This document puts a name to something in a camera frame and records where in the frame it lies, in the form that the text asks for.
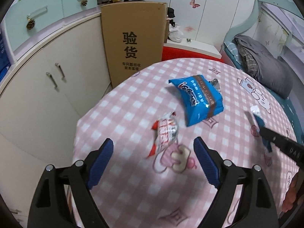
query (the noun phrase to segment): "pine cone decoration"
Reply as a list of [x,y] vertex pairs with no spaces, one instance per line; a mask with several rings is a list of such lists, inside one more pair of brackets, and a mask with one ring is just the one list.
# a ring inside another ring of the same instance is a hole
[[30,19],[30,20],[28,21],[28,23],[26,24],[26,28],[27,28],[28,30],[33,29],[34,26],[35,26],[35,23],[36,23],[35,20]]
[[86,6],[88,4],[88,0],[82,0],[81,1],[81,6]]

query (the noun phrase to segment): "cartoon bunny print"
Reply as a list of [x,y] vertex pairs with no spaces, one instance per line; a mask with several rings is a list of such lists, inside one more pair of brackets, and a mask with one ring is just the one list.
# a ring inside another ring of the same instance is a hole
[[254,86],[249,78],[246,78],[245,80],[238,78],[237,81],[241,87],[246,89],[246,91],[250,93],[269,114],[271,114],[269,100],[264,96],[260,89]]

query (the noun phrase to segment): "blue snack bag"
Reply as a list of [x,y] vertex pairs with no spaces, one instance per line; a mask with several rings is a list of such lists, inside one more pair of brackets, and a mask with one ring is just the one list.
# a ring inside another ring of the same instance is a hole
[[169,80],[183,98],[187,127],[221,113],[224,110],[222,95],[202,76]]

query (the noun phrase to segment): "cardboard box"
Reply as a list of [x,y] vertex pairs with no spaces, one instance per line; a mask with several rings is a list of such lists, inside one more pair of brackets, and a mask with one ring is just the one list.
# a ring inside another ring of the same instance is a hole
[[112,86],[162,60],[167,4],[122,2],[101,7],[105,54]]
[[169,22],[169,21],[167,21],[167,22],[166,22],[166,30],[165,30],[165,40],[164,40],[164,43],[167,43],[167,41],[168,41],[168,35],[169,35],[169,24],[170,24],[170,22]]

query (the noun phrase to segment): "white cabinet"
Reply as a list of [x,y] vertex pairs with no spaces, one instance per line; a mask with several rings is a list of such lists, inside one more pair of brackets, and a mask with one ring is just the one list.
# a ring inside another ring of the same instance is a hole
[[22,151],[0,134],[0,193],[26,227],[29,207],[46,163]]
[[60,90],[77,113],[84,116],[110,84],[100,17],[60,35],[45,46],[44,52]]
[[0,93],[0,193],[26,227],[45,166],[72,164],[77,121],[108,91],[100,17],[58,33],[14,70]]
[[46,75],[44,50],[14,76],[0,98],[0,133],[34,157],[56,167],[71,164],[80,116]]

